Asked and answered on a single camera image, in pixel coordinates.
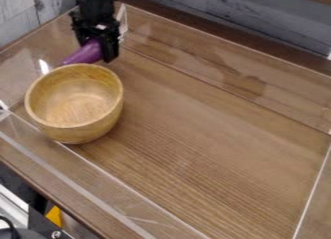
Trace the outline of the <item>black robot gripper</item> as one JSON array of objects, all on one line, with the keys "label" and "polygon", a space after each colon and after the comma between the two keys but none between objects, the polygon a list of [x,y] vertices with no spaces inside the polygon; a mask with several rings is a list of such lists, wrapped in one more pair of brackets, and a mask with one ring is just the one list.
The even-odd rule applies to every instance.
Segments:
[{"label": "black robot gripper", "polygon": [[119,55],[119,21],[115,18],[114,0],[75,0],[70,12],[77,40],[85,45],[102,37],[103,60],[110,63]]}]

